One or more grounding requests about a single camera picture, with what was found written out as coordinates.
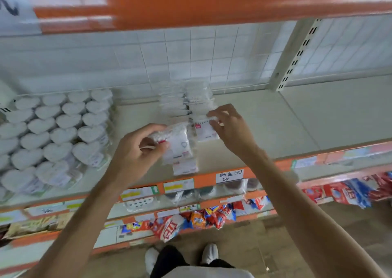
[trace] white sneaker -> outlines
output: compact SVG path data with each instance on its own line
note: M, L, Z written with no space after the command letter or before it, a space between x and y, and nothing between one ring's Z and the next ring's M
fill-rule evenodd
M158 259L158 255L159 252L154 247L151 247L146 251L144 258L148 275L151 275L151 273L153 272L156 260Z
M214 243L209 243L203 250L202 264L209 265L210 262L217 258L219 258L218 247Z

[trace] white wall tiles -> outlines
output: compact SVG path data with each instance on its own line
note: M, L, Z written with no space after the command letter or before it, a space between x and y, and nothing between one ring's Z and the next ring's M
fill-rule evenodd
M19 93L129 86L116 94L121 98L152 96L161 81L191 77L223 92L256 87L268 82L295 24L0 38L0 75Z
M323 19L292 72L292 81L389 67L392 14Z

